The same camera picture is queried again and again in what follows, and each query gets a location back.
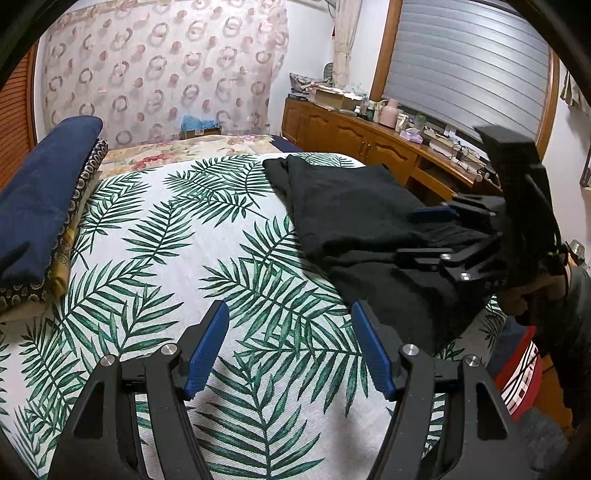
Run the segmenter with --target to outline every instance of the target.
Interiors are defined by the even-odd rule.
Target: white wall
[[[349,61],[349,83],[369,92],[374,82],[389,0],[363,0]]]
[[[271,85],[269,122],[278,134],[283,120],[285,98],[291,92],[290,72],[322,78],[324,65],[332,61],[332,31],[335,26],[325,9],[286,2],[290,44],[285,62]]]
[[[566,69],[560,63],[560,81]],[[591,192],[579,187],[591,141],[591,119],[558,99],[544,167],[548,172],[554,214],[564,241],[579,240],[591,258]]]
[[[100,3],[100,1],[79,0],[68,11],[75,11],[97,3]],[[322,78],[324,65],[331,62],[333,58],[332,31],[334,22],[326,8],[315,8],[292,0],[286,1],[286,8],[290,43],[283,67],[279,70],[271,85],[269,121],[271,123],[271,133],[273,134],[281,131],[285,98],[291,91],[290,72]],[[43,95],[41,93],[43,53],[46,43],[47,34],[43,34],[39,39],[33,84],[37,141],[41,141],[47,135],[43,120]]]

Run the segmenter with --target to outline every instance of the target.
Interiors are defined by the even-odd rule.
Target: floral bedsheet
[[[189,409],[214,478],[367,478],[393,405],[374,389],[347,308],[303,259],[264,176],[261,161],[282,155],[202,158],[100,181],[65,297],[41,317],[0,325],[0,425],[37,476],[47,477],[103,355],[151,353],[225,299],[230,329]],[[298,155],[361,166],[342,155]],[[486,362],[503,321],[490,305],[441,356]],[[434,398],[426,449],[438,439],[443,405]],[[148,472],[158,479],[145,397],[137,410]]]
[[[206,135],[110,151],[100,167],[101,178],[201,158],[280,153],[270,135]]]

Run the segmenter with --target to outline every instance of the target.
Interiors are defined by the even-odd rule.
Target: wooden cabinet
[[[378,134],[371,135],[363,156],[366,165],[386,164],[402,185],[406,184],[416,160],[416,153]]]
[[[361,160],[368,145],[369,130],[353,122],[342,120],[335,123],[333,130],[333,152]]]
[[[285,101],[282,134],[304,151],[341,153],[366,165],[385,164],[401,185],[430,205],[451,200],[456,193],[502,194],[492,183],[475,182],[443,155],[403,140],[391,128],[310,102]]]
[[[298,130],[300,129],[300,116],[303,114],[295,102],[286,102],[283,110],[283,136],[291,143],[297,143]]]

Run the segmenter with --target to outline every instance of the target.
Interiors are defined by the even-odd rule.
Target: box
[[[345,94],[341,90],[317,88],[312,102],[327,110],[353,111],[361,103],[361,100],[361,97]]]

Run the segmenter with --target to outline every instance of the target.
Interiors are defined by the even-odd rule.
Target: navy blue pillow
[[[0,192],[0,287],[43,280],[102,128],[95,116],[67,118],[27,155]]]

